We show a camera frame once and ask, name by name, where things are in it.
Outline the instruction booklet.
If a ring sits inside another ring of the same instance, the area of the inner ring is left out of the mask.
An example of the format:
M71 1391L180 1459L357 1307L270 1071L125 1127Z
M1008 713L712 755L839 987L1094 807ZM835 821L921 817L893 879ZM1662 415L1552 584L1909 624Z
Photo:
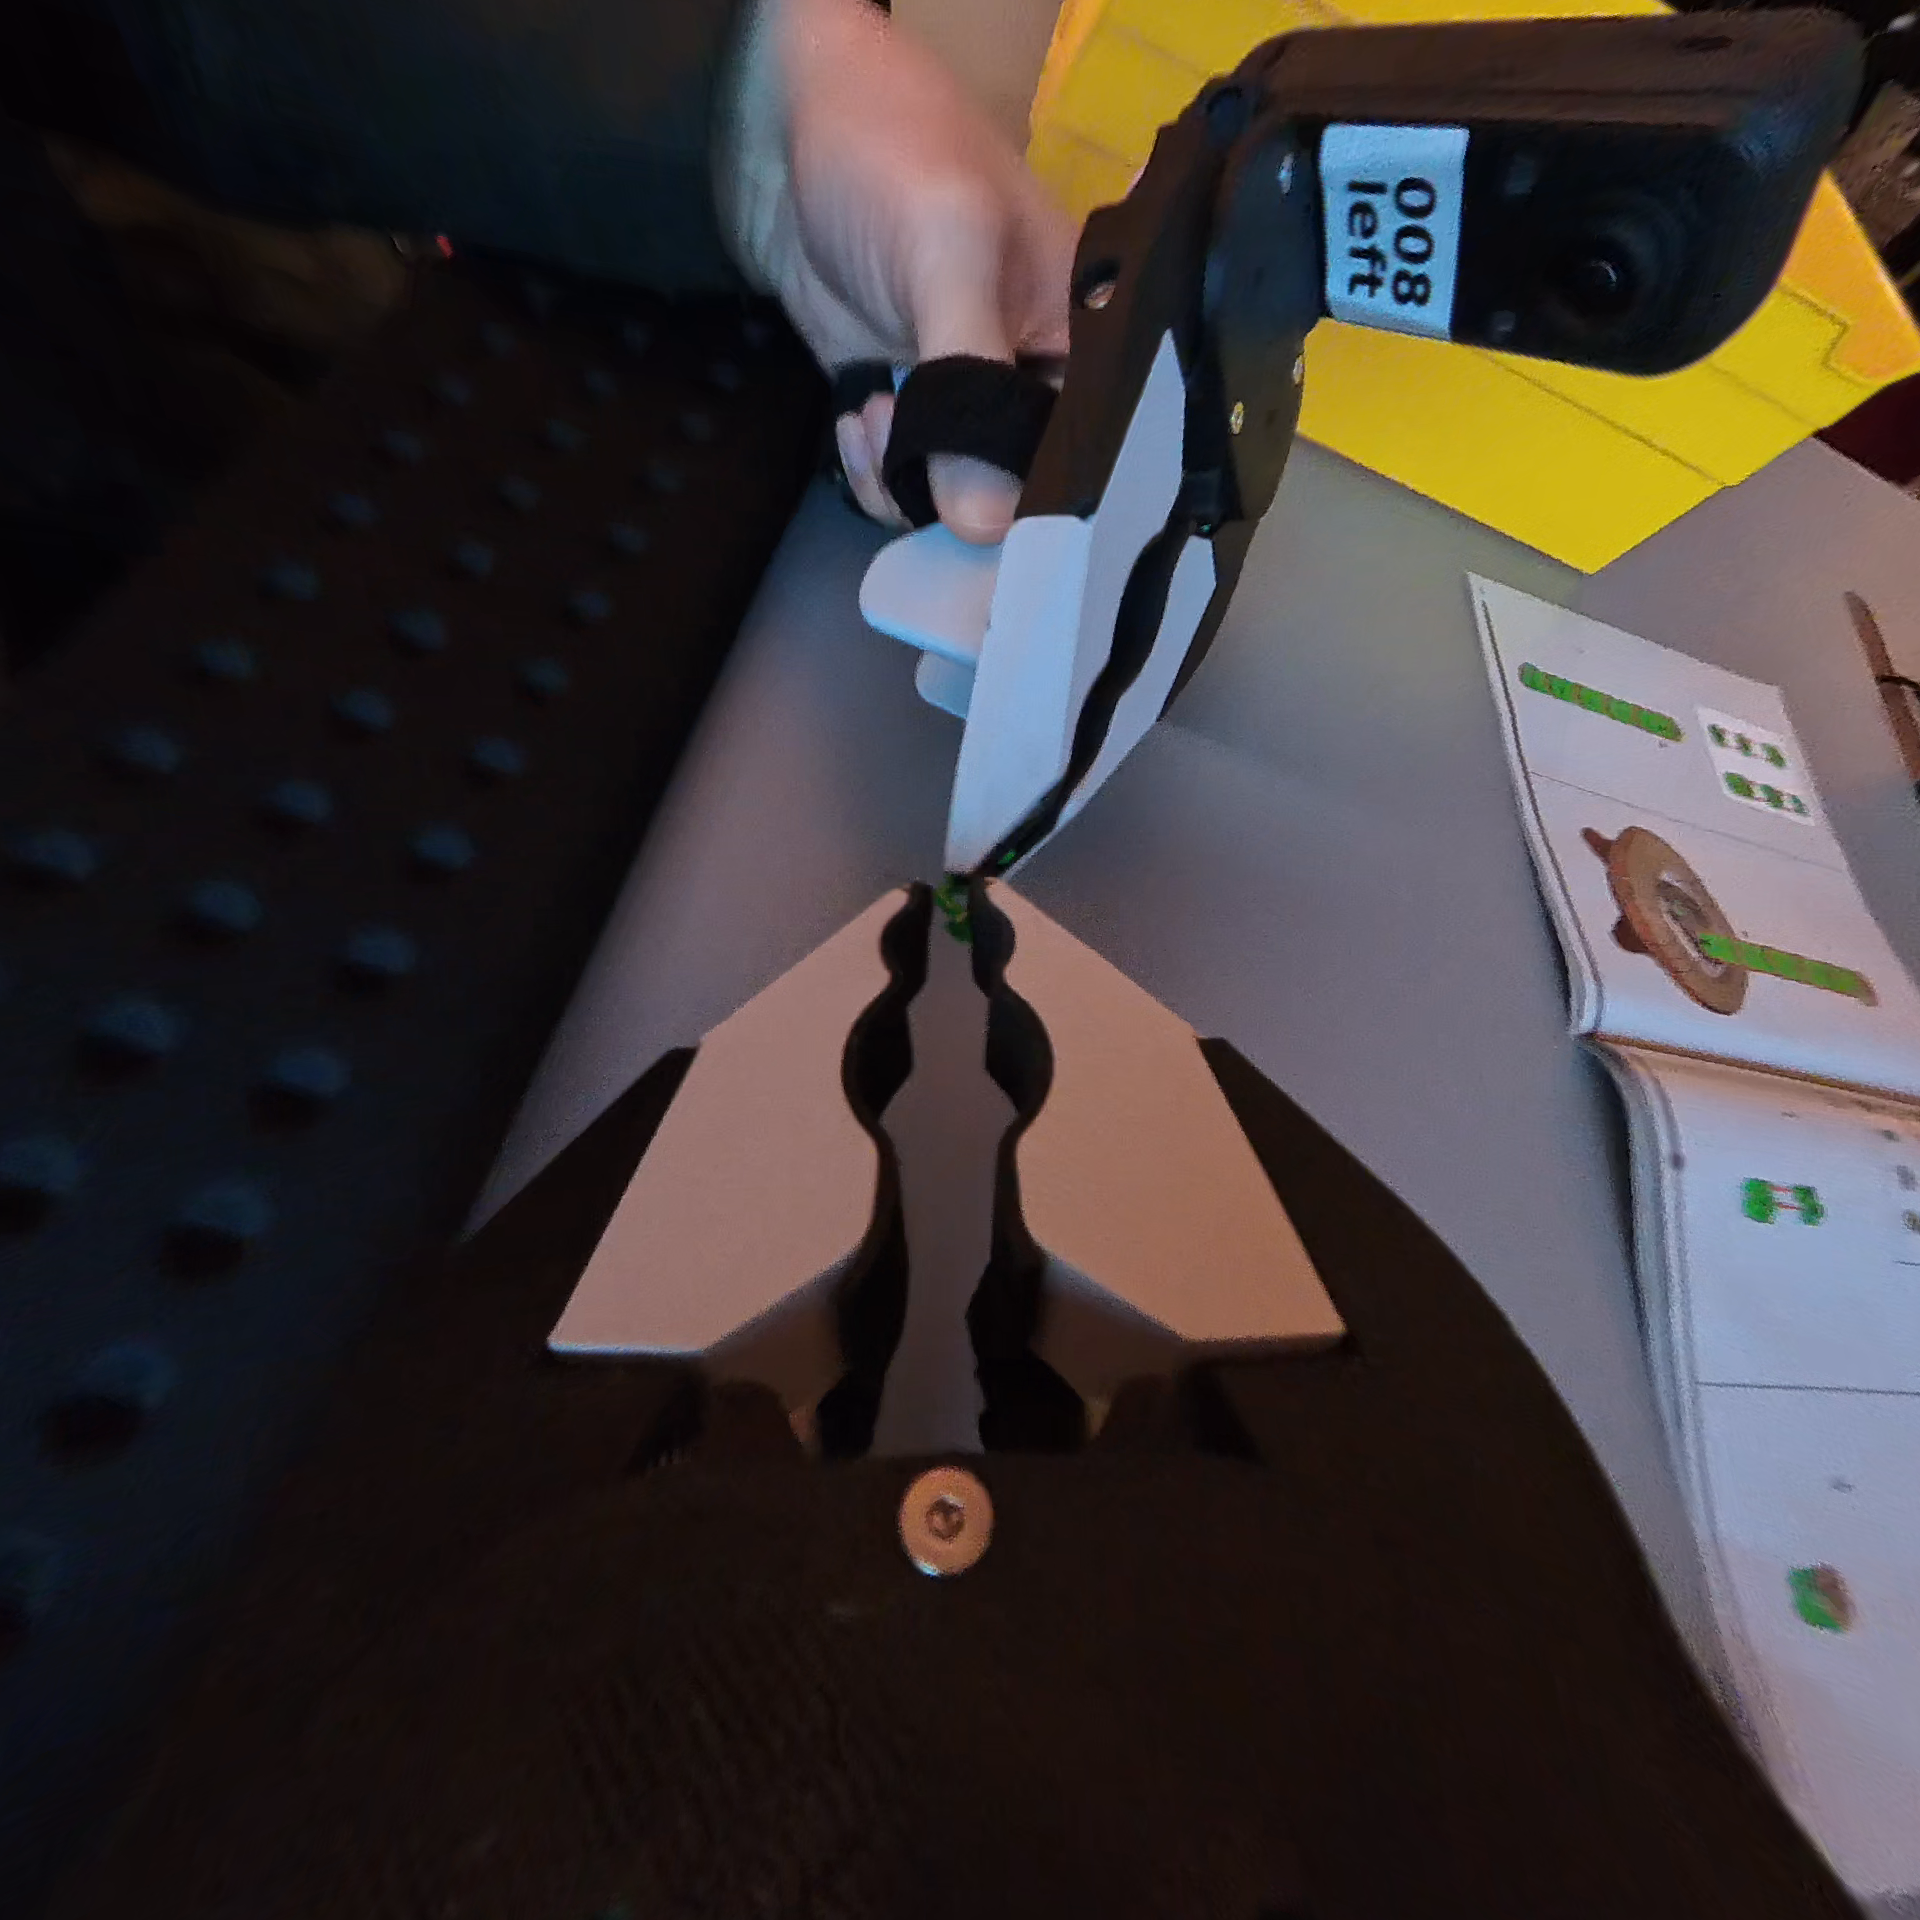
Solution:
M1470 576L1743 1736L1918 1913L1918 987L1775 685Z

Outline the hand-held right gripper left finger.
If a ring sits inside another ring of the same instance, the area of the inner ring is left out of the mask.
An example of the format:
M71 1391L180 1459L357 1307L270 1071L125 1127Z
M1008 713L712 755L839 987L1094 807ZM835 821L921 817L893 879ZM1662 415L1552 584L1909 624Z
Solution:
M679 1086L547 1353L766 1389L818 1455L869 1455L905 1328L900 1161L921 889L884 892L658 1067Z

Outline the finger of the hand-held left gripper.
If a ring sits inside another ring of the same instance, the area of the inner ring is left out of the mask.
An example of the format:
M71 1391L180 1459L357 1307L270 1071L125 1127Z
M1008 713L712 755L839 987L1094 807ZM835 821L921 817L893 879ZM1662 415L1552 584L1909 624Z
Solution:
M1158 532L1138 552L1117 601L1112 645L1068 735L1068 763L995 842L995 875L1012 875L1086 811L1156 727L1213 593L1210 540Z
M1183 487L1186 379L1158 336L1090 517L1020 517L958 750L945 866L976 871L1068 772L1076 713L1112 653L1119 596Z

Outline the grey desk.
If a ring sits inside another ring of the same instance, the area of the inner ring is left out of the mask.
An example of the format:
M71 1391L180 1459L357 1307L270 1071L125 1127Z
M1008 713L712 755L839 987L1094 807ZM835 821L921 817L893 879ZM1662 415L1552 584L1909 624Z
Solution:
M929 875L958 722L854 589L879 536L789 518L470 1213L888 885ZM1843 597L1918 671L1918 503L1821 446L1583 577L1342 458L1291 458L1205 667L1014 889L1367 1163L1545 1361L1688 1653L1728 1689L1629 1279L1624 1121L1572 1041L1467 577L1783 693L1892 948L1918 799Z

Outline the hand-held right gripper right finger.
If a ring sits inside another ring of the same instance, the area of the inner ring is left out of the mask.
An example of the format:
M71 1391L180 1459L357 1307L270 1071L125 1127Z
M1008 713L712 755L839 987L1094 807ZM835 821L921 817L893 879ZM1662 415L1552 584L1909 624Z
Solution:
M1003 883L970 885L966 923L1008 1105L966 1307L979 1443L1070 1455L1132 1382L1334 1348L1203 1037Z

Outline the person's left hand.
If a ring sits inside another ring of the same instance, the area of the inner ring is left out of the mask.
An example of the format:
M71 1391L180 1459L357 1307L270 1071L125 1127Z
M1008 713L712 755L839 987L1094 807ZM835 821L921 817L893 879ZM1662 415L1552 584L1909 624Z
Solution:
M1068 216L874 4L739 4L707 177L732 265L825 373L1068 353Z

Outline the yellow plastic bin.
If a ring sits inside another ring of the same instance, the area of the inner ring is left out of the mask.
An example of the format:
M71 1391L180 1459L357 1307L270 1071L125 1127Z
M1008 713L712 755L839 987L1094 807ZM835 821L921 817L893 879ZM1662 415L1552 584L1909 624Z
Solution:
M1662 4L1061 4L1027 167L1074 216L1117 204L1205 79L1297 30L1649 18ZM1834 184L1761 315L1704 363L1624 379L1323 324L1299 431L1579 571L1918 373L1918 320Z

